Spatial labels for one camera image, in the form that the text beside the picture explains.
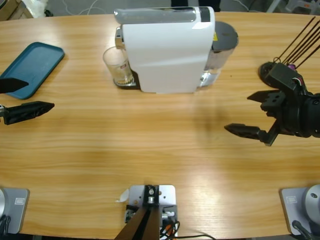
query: yellow label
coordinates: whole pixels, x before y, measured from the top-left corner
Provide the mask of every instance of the yellow label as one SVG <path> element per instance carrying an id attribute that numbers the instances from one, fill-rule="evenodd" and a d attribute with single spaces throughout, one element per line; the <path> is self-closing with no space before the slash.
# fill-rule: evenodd
<path id="1" fill-rule="evenodd" d="M 214 35 L 213 35 L 213 41 L 218 41 L 217 33 L 214 33 Z"/>

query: floor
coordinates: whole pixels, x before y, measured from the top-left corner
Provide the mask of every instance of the floor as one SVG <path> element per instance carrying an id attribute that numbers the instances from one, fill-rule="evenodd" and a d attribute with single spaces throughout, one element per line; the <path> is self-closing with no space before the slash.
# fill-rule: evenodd
<path id="1" fill-rule="evenodd" d="M 239 0 L 245 6 L 254 1 L 252 11 L 265 12 L 272 0 Z M 54 16 L 86 15 L 94 0 L 48 0 L 47 9 Z M 197 0 L 188 0 L 189 6 L 197 6 Z M 170 7 L 171 0 L 97 0 L 90 14 L 112 14 L 119 8 L 156 8 Z M 247 12 L 247 9 L 236 0 L 221 0 L 220 8 L 223 12 Z"/>

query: coffee machine lid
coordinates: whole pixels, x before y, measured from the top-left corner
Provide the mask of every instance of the coffee machine lid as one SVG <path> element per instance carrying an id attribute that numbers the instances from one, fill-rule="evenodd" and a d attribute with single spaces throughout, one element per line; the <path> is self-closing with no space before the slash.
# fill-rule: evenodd
<path id="1" fill-rule="evenodd" d="M 155 7 L 114 10 L 119 24 L 190 23 L 197 18 L 194 7 Z"/>
<path id="2" fill-rule="evenodd" d="M 215 22 L 215 34 L 212 49 L 216 52 L 234 49 L 238 45 L 238 34 L 235 29 L 223 21 Z"/>

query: blue tray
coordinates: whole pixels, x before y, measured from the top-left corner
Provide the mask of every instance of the blue tray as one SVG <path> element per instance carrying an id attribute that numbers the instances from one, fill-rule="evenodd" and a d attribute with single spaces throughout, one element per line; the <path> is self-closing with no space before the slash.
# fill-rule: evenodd
<path id="1" fill-rule="evenodd" d="M 7 94 L 17 99 L 30 98 L 64 56 L 60 47 L 42 42 L 31 43 L 0 76 L 20 79 L 29 85 Z"/>

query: clear glass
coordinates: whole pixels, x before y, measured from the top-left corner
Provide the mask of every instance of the clear glass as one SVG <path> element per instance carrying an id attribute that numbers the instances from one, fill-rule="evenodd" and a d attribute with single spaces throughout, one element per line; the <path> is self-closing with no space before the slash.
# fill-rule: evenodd
<path id="1" fill-rule="evenodd" d="M 233 51 L 234 48 L 219 52 L 214 52 L 213 50 L 210 51 L 208 60 L 200 79 L 199 87 L 209 86 L 217 80 L 223 66 L 225 65 L 228 57 L 233 53 Z"/>
<path id="2" fill-rule="evenodd" d="M 108 48 L 103 53 L 103 61 L 116 85 L 128 86 L 135 82 L 129 67 L 128 56 L 124 49 L 117 49 L 115 46 Z"/>

